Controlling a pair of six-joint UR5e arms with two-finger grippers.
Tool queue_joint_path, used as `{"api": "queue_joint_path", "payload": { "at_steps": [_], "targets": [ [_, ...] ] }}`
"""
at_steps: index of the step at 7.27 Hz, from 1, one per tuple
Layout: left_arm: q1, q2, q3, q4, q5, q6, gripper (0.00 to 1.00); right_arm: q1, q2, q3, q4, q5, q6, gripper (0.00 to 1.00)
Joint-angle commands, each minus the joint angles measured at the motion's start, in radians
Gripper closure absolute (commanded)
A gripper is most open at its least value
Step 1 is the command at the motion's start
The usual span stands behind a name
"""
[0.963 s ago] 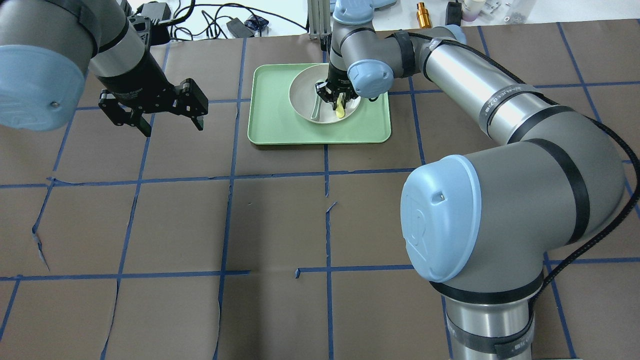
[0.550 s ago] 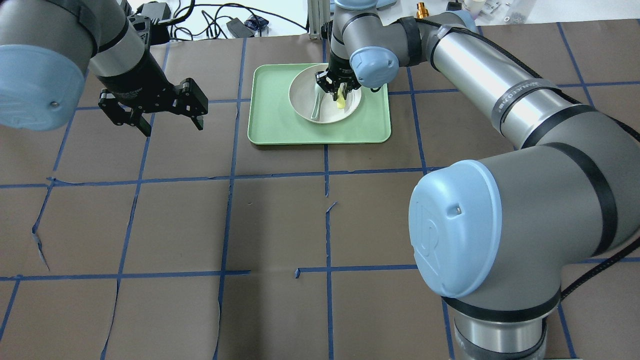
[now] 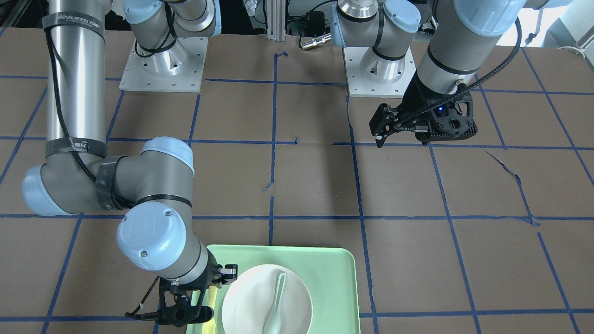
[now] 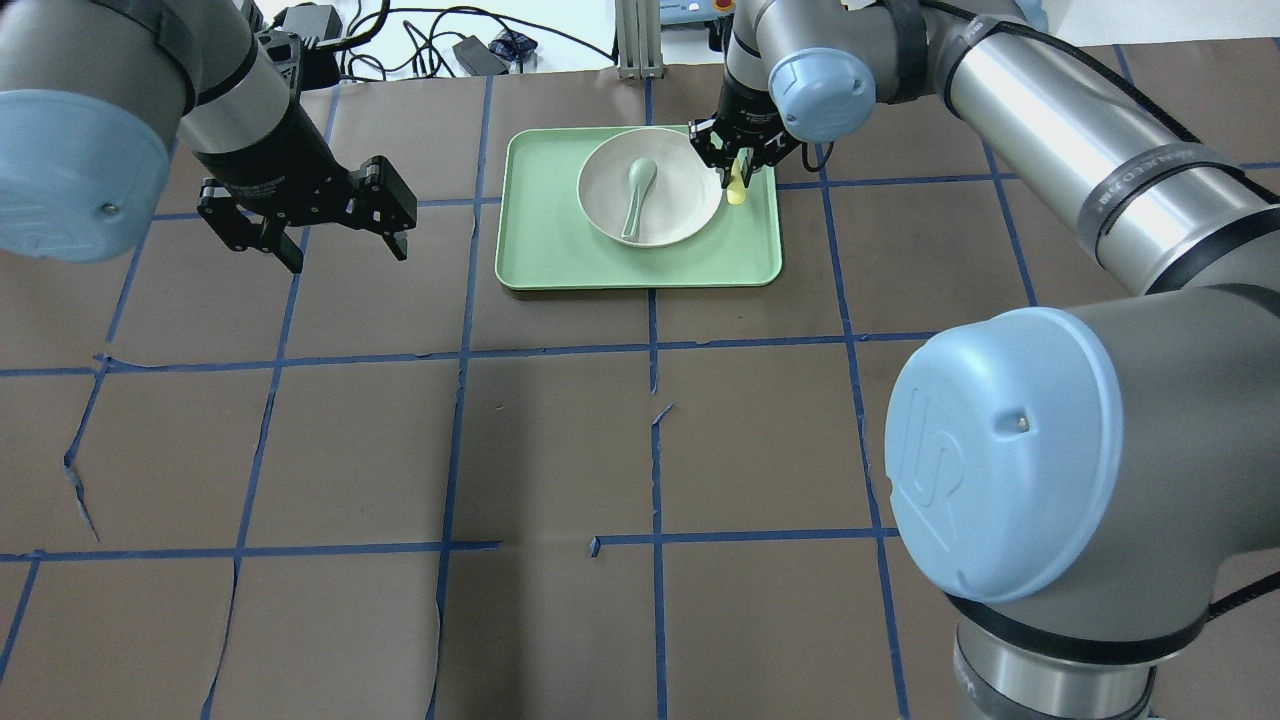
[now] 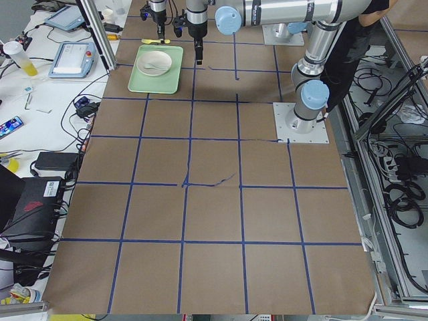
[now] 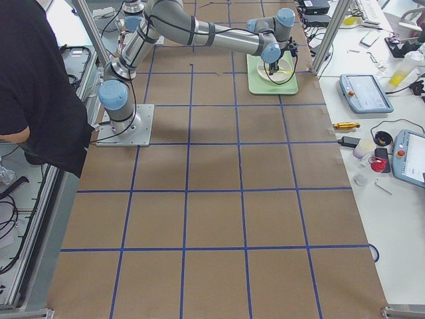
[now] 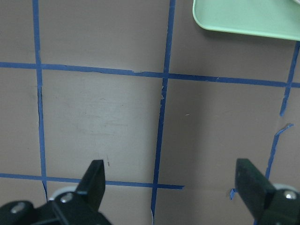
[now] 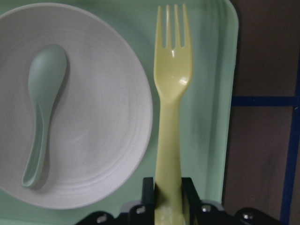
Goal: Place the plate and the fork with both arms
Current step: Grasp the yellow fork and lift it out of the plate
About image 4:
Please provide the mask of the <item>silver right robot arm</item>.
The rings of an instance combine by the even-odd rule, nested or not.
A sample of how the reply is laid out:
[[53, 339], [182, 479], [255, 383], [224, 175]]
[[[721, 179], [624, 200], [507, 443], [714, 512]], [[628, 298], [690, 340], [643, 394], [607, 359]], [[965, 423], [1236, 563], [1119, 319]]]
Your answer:
[[735, 1], [724, 186], [934, 97], [1117, 292], [941, 331], [884, 411], [891, 518], [957, 612], [961, 719], [1143, 719], [1161, 667], [1277, 577], [1277, 195], [1039, 1]]

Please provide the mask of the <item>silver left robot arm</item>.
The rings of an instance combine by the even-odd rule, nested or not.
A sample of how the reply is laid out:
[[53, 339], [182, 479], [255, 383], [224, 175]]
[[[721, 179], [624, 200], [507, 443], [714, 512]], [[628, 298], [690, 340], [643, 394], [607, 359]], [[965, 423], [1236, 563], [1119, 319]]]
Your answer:
[[303, 254], [291, 227], [378, 234], [398, 260], [416, 200], [383, 158], [344, 168], [300, 102], [370, 40], [268, 28], [251, 1], [5, 1], [1, 243], [100, 263], [146, 234], [183, 143], [206, 169], [197, 214], [233, 252]]

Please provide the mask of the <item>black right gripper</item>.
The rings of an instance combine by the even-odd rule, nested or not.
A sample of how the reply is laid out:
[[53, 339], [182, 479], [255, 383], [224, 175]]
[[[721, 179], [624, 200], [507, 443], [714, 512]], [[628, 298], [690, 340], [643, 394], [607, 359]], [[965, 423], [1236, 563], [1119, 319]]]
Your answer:
[[736, 79], [722, 82], [716, 111], [708, 118], [691, 119], [687, 137], [695, 154], [717, 172], [723, 190], [733, 182], [735, 159], [741, 186], [749, 188], [756, 170], [776, 167], [801, 146], [785, 128], [768, 92]]

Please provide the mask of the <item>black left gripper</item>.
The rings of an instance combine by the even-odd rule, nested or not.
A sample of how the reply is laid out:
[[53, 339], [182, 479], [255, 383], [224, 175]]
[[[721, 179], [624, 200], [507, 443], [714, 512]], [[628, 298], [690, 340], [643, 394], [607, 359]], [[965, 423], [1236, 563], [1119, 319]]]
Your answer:
[[378, 234], [398, 263], [408, 256], [417, 201], [404, 178], [383, 155], [343, 167], [296, 100], [256, 140], [192, 118], [189, 149], [209, 173], [196, 211], [233, 252], [271, 254], [298, 275], [305, 256], [287, 229], [339, 224]]

